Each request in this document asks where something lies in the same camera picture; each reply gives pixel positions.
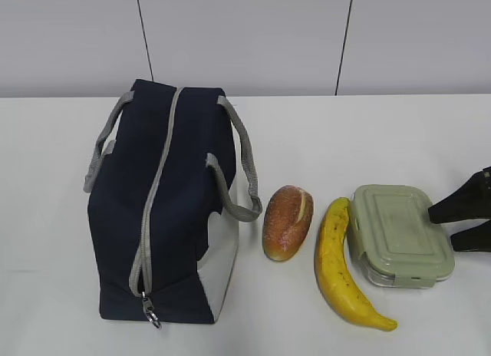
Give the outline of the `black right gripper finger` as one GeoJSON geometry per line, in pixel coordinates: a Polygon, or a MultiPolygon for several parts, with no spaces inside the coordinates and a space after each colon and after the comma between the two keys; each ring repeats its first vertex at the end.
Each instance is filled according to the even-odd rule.
{"type": "Polygon", "coordinates": [[[450,241],[456,252],[491,252],[491,221],[454,233],[450,241]]]}
{"type": "Polygon", "coordinates": [[[490,218],[490,167],[474,173],[458,190],[428,209],[432,223],[490,218]]]}

